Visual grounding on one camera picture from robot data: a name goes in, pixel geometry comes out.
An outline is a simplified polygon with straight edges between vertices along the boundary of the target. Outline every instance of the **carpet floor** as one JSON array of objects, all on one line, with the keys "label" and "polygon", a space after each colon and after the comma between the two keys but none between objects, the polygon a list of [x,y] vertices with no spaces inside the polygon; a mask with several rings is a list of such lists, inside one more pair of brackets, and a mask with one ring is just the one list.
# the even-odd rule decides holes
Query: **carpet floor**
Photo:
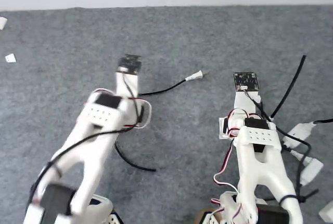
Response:
[{"label": "carpet floor", "polygon": [[[275,122],[289,131],[333,116],[333,6],[73,8],[0,16],[8,18],[0,31],[1,223],[22,223],[31,184],[62,146],[89,93],[115,89],[114,72],[125,53],[143,57],[141,92],[210,71],[149,97],[150,125],[119,136],[132,161],[158,168],[134,169],[112,150],[97,193],[112,200],[125,223],[192,223],[212,206],[210,198],[231,190],[212,176],[229,147],[218,138],[218,118],[233,108],[233,72],[257,73],[271,113],[307,54]],[[10,53],[17,63],[6,63]],[[301,208],[304,223],[323,223],[318,212],[333,200],[332,124],[317,126],[307,140],[324,168],[302,190],[320,192]],[[294,181],[297,160],[287,153],[283,158]],[[65,180],[78,186],[81,176],[76,166]],[[237,184],[235,152],[221,179]],[[256,194],[269,196],[262,187]]]}]

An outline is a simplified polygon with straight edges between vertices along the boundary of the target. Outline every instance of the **white robotic arm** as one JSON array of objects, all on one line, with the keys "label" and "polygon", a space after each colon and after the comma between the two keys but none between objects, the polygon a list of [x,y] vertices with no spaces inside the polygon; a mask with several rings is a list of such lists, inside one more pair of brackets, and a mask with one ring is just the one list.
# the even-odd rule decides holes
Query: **white robotic arm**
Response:
[{"label": "white robotic arm", "polygon": [[236,73],[235,86],[235,108],[238,110],[234,109],[229,116],[220,118],[219,122],[220,139],[232,139],[236,147],[240,179],[238,193],[225,192],[220,196],[220,209],[223,209],[221,223],[302,224],[296,198],[283,200],[282,208],[270,208],[254,194],[257,185],[267,186],[278,201],[296,193],[286,174],[275,124],[261,119],[249,98],[257,103],[261,100],[255,74]]},{"label": "white robotic arm", "polygon": [[[90,95],[64,145],[33,185],[24,224],[122,223],[111,213],[112,203],[94,192],[119,133],[138,123],[144,103],[136,100],[140,66],[138,56],[127,55],[116,73],[116,94],[101,89]],[[84,164],[84,176],[73,190],[59,180],[76,163]]]}]

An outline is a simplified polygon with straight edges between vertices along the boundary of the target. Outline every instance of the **black wire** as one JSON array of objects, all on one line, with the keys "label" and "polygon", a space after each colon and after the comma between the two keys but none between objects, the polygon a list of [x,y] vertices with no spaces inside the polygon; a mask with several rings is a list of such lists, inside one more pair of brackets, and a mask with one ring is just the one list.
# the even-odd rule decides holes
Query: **black wire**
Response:
[{"label": "black wire", "polygon": [[[269,118],[269,116],[266,114],[266,112],[263,110],[263,108],[254,100],[250,97],[249,93],[244,90],[245,94],[251,99],[251,101],[253,101],[253,103],[255,104],[255,106],[261,111],[261,113],[264,115],[264,117],[267,119],[267,121],[270,121],[272,122],[272,120]],[[306,150],[306,152],[304,153],[303,157],[301,158],[301,160],[299,161],[299,164],[298,164],[298,167],[297,167],[297,173],[296,173],[296,195],[297,197],[300,197],[301,196],[301,172],[302,172],[302,165],[303,165],[303,162],[305,160],[305,158],[309,155],[310,151],[311,151],[311,145],[304,141],[304,140],[301,140],[299,138],[296,138],[295,136],[292,136],[288,133],[286,133],[285,131],[283,131],[282,129],[280,129],[278,126],[276,126],[276,130],[279,131],[281,134],[289,137],[289,138],[292,138],[304,145],[306,145],[308,147],[308,149]]]},{"label": "black wire", "polygon": [[318,124],[318,123],[329,123],[329,122],[333,122],[333,118],[326,119],[326,120],[317,120],[317,121],[314,121],[313,123]]},{"label": "black wire", "polygon": [[[135,102],[135,97],[134,97],[134,94],[130,88],[130,86],[127,84],[127,82],[125,81],[125,76],[123,75],[123,80],[124,80],[124,83],[126,85],[126,88],[127,90],[130,92],[131,94],[131,97],[132,99],[134,100],[134,107],[135,107],[135,113],[136,113],[136,123],[134,126],[136,126],[139,122],[139,110],[137,108],[137,104]],[[151,172],[156,172],[156,169],[155,168],[146,168],[146,167],[141,167],[139,165],[136,165],[134,164],[133,162],[131,162],[120,150],[119,150],[119,147],[117,146],[117,142],[114,142],[114,147],[116,148],[116,151],[118,152],[119,156],[126,162],[128,163],[129,165],[131,165],[132,167],[134,168],[137,168],[137,169],[141,169],[141,170],[145,170],[145,171],[151,171]]]},{"label": "black wire", "polygon": [[144,171],[150,171],[150,172],[156,172],[156,168],[146,168],[146,167],[142,167],[142,166],[139,166],[139,165],[136,165],[134,164],[133,162],[131,162],[118,148],[118,145],[117,145],[117,142],[114,143],[114,148],[117,150],[119,156],[125,161],[127,162],[129,165],[131,165],[132,167],[134,168],[137,168],[137,169],[141,169],[141,170],[144,170]]},{"label": "black wire", "polygon": [[171,87],[169,87],[169,88],[167,88],[167,89],[165,89],[165,90],[154,91],[154,92],[148,92],[148,93],[139,93],[139,96],[161,94],[161,93],[164,93],[164,92],[166,92],[166,91],[169,91],[169,90],[171,90],[171,89],[173,89],[173,88],[175,88],[175,87],[181,85],[183,82],[186,82],[186,80],[184,79],[184,80],[180,81],[179,83],[177,83],[177,84],[175,84],[175,85],[173,85],[173,86],[171,86]]},{"label": "black wire", "polygon": [[295,82],[296,82],[296,80],[297,80],[297,78],[298,78],[298,75],[300,74],[300,72],[301,72],[301,70],[302,70],[302,67],[303,67],[303,64],[304,64],[304,62],[305,62],[305,59],[306,59],[306,55],[303,55],[303,56],[302,56],[302,59],[301,59],[301,62],[300,62],[300,64],[299,64],[298,68],[297,68],[297,71],[296,71],[296,73],[295,73],[295,75],[294,75],[294,77],[293,77],[293,79],[292,79],[292,81],[291,81],[291,83],[290,83],[290,85],[289,85],[289,87],[288,87],[288,89],[287,89],[285,95],[282,97],[280,103],[277,105],[276,109],[275,109],[274,112],[272,113],[271,118],[274,118],[274,116],[276,115],[276,113],[277,113],[277,112],[279,111],[279,109],[281,108],[282,104],[283,104],[283,103],[285,102],[285,100],[287,99],[287,97],[288,97],[288,95],[289,95],[289,93],[290,93],[292,87],[294,86],[294,84],[295,84]]},{"label": "black wire", "polygon": [[[123,74],[123,79],[124,79],[124,83],[125,83],[127,89],[129,90],[131,96],[134,98],[134,95],[133,95],[133,92],[132,92],[131,88],[128,86],[128,84],[125,81],[124,74]],[[135,110],[136,110],[136,113],[137,113],[137,116],[138,116],[138,109],[137,109],[137,105],[136,105],[135,100],[134,100],[134,106],[135,106]],[[116,134],[116,133],[126,133],[126,132],[129,132],[132,129],[134,129],[134,127],[138,124],[138,120],[139,119],[137,118],[136,119],[136,123],[134,125],[132,125],[131,127],[129,127],[129,128],[123,128],[123,129],[120,129],[120,130],[112,130],[112,131],[107,131],[107,132],[100,132],[100,133],[95,133],[95,134],[89,135],[86,138],[84,138],[84,139],[76,142],[72,146],[69,146],[67,149],[65,149],[64,151],[62,151],[61,153],[59,153],[53,160],[49,161],[47,163],[47,165],[45,166],[45,168],[42,170],[42,172],[37,177],[37,180],[31,186],[30,194],[29,194],[29,198],[28,198],[27,207],[25,209],[25,212],[27,212],[29,204],[32,202],[33,196],[34,196],[34,194],[36,192],[36,189],[37,189],[39,183],[41,182],[42,178],[45,176],[45,174],[48,172],[48,170],[53,166],[53,164],[55,164],[60,158],[62,158],[63,155],[65,155],[66,153],[68,153],[69,151],[71,151],[72,149],[74,149],[75,147],[81,145],[82,143],[84,143],[84,142],[86,142],[86,141],[88,141],[88,140],[90,140],[92,138],[95,138],[97,136],[105,135],[105,134]]]}]

